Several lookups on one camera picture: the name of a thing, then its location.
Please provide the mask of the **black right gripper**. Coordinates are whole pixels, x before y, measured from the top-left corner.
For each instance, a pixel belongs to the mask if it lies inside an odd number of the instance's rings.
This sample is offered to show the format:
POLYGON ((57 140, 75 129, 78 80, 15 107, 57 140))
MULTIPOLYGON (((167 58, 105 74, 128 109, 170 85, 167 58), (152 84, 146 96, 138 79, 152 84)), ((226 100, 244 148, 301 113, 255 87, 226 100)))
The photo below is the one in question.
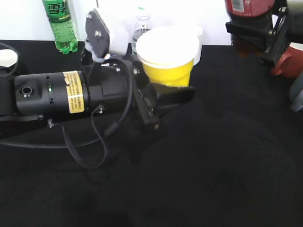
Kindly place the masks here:
POLYGON ((303 2, 276 0, 273 14, 277 21, 272 29, 272 16, 241 17, 230 15, 225 24, 232 35, 232 45, 240 55, 261 55, 264 66, 274 68, 290 43, 303 42, 303 2))

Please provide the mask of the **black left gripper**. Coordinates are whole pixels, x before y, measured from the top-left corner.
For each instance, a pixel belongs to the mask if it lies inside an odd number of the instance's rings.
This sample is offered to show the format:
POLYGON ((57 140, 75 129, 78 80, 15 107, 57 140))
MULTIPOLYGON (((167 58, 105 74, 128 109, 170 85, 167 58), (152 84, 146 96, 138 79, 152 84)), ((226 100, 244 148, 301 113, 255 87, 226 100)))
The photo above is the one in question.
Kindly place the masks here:
POLYGON ((151 84, 151 113, 138 87, 135 69, 130 60, 111 58, 104 63, 93 63, 89 70, 91 108, 98 111, 123 110, 119 119, 109 124, 105 131, 117 131, 132 108, 145 131, 156 131, 160 125, 156 115, 163 116, 194 97, 196 89, 193 86, 151 84))

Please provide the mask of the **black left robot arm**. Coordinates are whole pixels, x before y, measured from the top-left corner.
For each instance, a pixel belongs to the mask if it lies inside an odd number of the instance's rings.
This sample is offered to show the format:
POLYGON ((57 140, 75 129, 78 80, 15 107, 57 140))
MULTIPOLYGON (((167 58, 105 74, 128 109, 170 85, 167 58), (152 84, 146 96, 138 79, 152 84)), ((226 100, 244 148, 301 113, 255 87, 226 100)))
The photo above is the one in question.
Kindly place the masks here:
POLYGON ((152 83, 134 57, 110 58, 82 70, 0 78, 0 119, 69 121, 91 113, 120 113, 109 124, 112 134, 128 113, 143 127, 155 130, 160 118, 189 102, 195 89, 152 83))

